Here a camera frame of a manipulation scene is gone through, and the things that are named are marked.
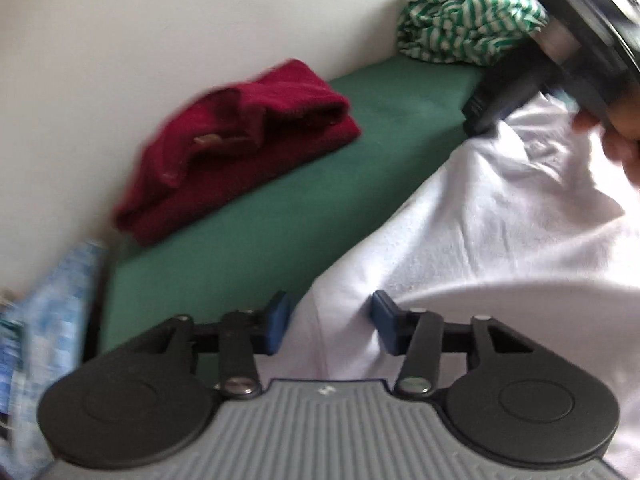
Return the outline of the person's right hand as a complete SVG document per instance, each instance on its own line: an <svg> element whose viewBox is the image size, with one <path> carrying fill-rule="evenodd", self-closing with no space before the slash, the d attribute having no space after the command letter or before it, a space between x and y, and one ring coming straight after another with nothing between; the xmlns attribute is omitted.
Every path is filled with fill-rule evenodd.
<svg viewBox="0 0 640 480"><path fill-rule="evenodd" d="M635 188L640 182L639 102L639 86L633 84L608 106L608 124L601 136L603 153L623 168L627 180Z"/></svg>

